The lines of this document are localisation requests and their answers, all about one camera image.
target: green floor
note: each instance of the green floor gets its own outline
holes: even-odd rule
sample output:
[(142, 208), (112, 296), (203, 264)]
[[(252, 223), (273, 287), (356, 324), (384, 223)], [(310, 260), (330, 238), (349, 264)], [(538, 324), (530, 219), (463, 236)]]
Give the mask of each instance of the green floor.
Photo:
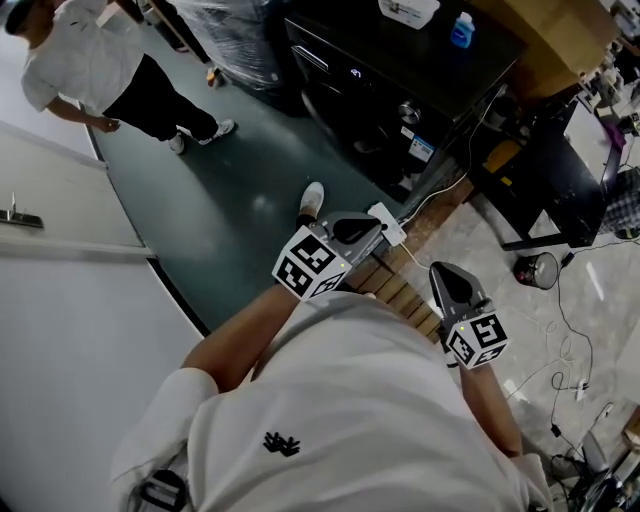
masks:
[[(121, 20), (110, 28), (121, 31)], [(96, 134), (116, 191), (134, 226), (196, 314), (215, 328), (273, 283), (271, 269), (294, 231), (300, 195), (314, 180), (324, 211), (400, 206), (352, 169), (310, 118), (294, 119), (233, 86), (211, 90), (205, 67), (148, 27), (127, 37), (154, 57), (174, 86), (238, 131), (214, 144), (166, 144), (123, 125)]]

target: wooden board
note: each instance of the wooden board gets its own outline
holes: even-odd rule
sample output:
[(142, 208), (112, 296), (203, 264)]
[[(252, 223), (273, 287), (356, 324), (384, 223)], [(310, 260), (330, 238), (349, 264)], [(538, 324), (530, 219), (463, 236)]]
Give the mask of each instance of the wooden board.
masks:
[(400, 316), (404, 318), (410, 318), (411, 315), (414, 312), (416, 312), (418, 308), (423, 304), (424, 304), (424, 300), (422, 299), (422, 297), (420, 297), (419, 295), (416, 295), (415, 298), (409, 304), (407, 304), (405, 307), (403, 307), (400, 310)]
[(424, 322), (432, 314), (433, 314), (433, 311), (431, 311), (431, 308), (429, 307), (429, 305), (426, 302), (423, 302), (418, 309), (416, 309), (413, 313), (411, 313), (409, 317), (407, 317), (407, 320), (409, 320), (409, 323), (413, 327), (418, 327), (422, 322)]
[(378, 267), (363, 284), (358, 288), (360, 293), (376, 293), (386, 282), (393, 277), (393, 273), (386, 268)]
[(419, 326), (418, 326), (418, 330), (424, 334), (425, 336), (428, 336), (429, 334), (431, 334), (434, 329), (437, 329), (438, 326), (440, 325), (440, 317), (438, 315), (436, 315), (435, 313), (431, 313)]
[(373, 257), (368, 256), (358, 267), (347, 277), (347, 284), (358, 290), (364, 282), (371, 277), (378, 268), (378, 263)]
[(393, 297), (393, 299), (388, 302), (388, 304), (389, 306), (391, 306), (391, 308), (402, 314), (403, 308), (407, 307), (416, 299), (420, 299), (420, 297), (416, 295), (416, 291), (411, 287), (411, 285), (405, 282), (405, 285), (402, 287), (402, 289), (395, 295), (395, 297)]
[(377, 292), (375, 292), (376, 297), (385, 304), (389, 304), (391, 299), (393, 299), (406, 284), (407, 282), (400, 274), (391, 276), (391, 279), (389, 279)]

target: plastic wrap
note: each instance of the plastic wrap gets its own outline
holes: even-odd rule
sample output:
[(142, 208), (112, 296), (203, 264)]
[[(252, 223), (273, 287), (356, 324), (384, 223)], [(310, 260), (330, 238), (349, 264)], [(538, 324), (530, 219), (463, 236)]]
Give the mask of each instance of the plastic wrap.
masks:
[(291, 0), (169, 0), (211, 60), (255, 90), (284, 87), (270, 18)]

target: sticker label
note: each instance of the sticker label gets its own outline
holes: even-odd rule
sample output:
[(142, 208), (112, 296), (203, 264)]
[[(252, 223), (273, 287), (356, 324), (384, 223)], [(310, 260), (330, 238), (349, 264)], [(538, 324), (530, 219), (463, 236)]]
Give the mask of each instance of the sticker label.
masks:
[(435, 152), (433, 146), (427, 144), (420, 137), (414, 137), (409, 148), (409, 154), (415, 156), (418, 160), (427, 163), (431, 159), (431, 155)]
[(410, 139), (413, 139), (414, 133), (411, 130), (409, 130), (409, 128), (407, 128), (406, 126), (402, 127), (402, 130), (400, 130), (400, 133), (405, 137), (409, 137)]

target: person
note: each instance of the person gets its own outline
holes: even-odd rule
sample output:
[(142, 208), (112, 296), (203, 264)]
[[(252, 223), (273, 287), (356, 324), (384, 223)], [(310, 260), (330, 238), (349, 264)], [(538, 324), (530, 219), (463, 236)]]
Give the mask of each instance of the person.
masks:
[[(322, 196), (314, 184), (301, 213), (316, 218)], [(181, 450), (198, 512), (550, 507), (491, 366), (460, 377), (461, 391), (386, 304), (342, 292), (299, 303), (273, 286), (191, 351), (121, 443), (116, 510), (154, 494), (146, 483)]]
[(120, 120), (168, 141), (176, 154), (185, 150), (178, 126), (203, 145), (233, 130), (232, 120), (217, 123), (179, 94), (149, 55), (97, 25), (113, 0), (66, 0), (57, 9), (53, 0), (8, 1), (5, 30), (29, 44), (22, 88), (36, 110), (104, 133), (116, 131)]

